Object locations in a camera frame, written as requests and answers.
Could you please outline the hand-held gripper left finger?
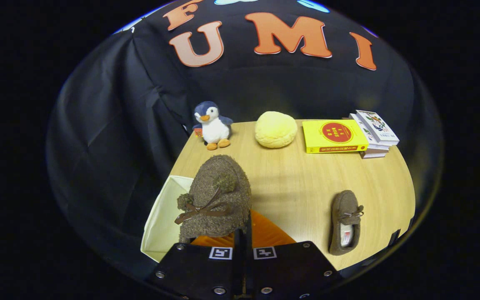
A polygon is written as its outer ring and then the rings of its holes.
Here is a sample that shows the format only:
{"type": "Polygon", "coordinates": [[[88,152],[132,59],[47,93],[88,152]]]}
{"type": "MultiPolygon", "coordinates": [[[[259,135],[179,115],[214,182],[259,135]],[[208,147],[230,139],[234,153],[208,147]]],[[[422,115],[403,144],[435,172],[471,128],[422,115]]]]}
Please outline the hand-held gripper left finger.
{"type": "Polygon", "coordinates": [[[243,233],[232,247],[175,243],[148,275],[148,285],[170,300],[233,300],[242,291],[243,233]]]}

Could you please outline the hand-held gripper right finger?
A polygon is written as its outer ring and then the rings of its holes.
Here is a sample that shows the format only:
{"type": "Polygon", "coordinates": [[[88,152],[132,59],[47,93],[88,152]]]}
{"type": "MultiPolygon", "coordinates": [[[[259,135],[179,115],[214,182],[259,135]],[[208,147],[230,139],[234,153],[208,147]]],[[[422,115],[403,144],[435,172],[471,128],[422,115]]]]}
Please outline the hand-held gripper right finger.
{"type": "Polygon", "coordinates": [[[343,276],[312,241],[293,241],[254,210],[250,229],[246,288],[254,300],[321,300],[343,284],[343,276]]]}

